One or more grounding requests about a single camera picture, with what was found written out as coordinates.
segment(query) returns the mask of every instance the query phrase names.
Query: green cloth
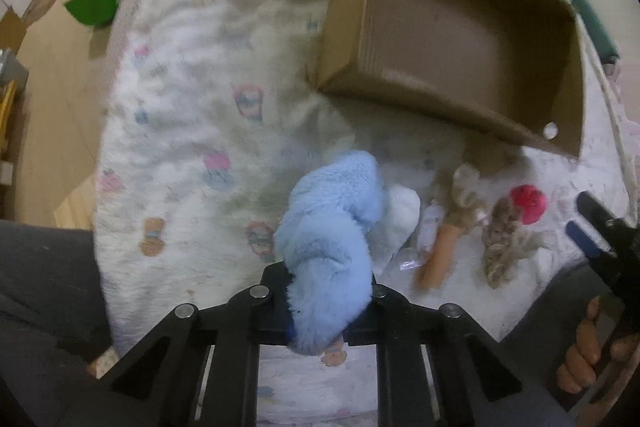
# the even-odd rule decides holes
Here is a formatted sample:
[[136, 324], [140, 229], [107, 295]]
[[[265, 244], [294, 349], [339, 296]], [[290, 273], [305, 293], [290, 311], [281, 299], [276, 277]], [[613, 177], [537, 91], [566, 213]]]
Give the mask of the green cloth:
[[118, 0], [69, 0], [65, 8], [79, 23], [101, 27], [113, 21]]
[[616, 45], [609, 37], [606, 29], [600, 22], [598, 15], [587, 0], [571, 0], [576, 11], [581, 15], [587, 32], [593, 41], [593, 45], [598, 52], [600, 61], [603, 64], [612, 64], [620, 57]]

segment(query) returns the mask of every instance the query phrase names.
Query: blue plush toy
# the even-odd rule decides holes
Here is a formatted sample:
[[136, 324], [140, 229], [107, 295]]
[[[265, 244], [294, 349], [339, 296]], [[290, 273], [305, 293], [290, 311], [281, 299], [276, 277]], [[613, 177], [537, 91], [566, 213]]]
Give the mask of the blue plush toy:
[[293, 188], [274, 236], [294, 276], [287, 290], [293, 350], [321, 353], [369, 304], [371, 259], [365, 234], [383, 211], [378, 166], [364, 151], [341, 155]]

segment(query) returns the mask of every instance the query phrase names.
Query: red ball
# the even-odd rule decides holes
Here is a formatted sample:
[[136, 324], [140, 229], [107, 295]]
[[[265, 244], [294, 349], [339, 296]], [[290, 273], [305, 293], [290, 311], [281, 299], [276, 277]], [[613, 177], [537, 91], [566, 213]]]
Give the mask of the red ball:
[[535, 185], [521, 185], [511, 190], [511, 201], [522, 209], [523, 225], [530, 225], [540, 220], [549, 205], [542, 190]]

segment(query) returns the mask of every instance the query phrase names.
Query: gray fabric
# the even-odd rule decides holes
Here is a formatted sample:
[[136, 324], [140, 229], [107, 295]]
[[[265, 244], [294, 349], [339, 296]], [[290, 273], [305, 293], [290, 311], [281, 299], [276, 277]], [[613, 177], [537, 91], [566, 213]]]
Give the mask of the gray fabric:
[[93, 234], [0, 221], [0, 378], [38, 427], [94, 383], [87, 363], [110, 343]]
[[609, 288], [588, 264], [560, 273], [500, 345], [530, 377], [552, 385], [587, 304], [605, 293]]

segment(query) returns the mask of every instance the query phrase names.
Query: wooden floor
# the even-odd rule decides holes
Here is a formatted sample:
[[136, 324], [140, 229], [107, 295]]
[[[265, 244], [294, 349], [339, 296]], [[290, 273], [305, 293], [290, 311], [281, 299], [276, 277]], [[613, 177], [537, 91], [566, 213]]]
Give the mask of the wooden floor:
[[100, 143], [109, 29], [80, 25], [65, 1], [30, 26], [18, 52], [30, 76], [10, 124], [4, 218], [30, 225], [55, 226], [53, 211], [95, 171]]

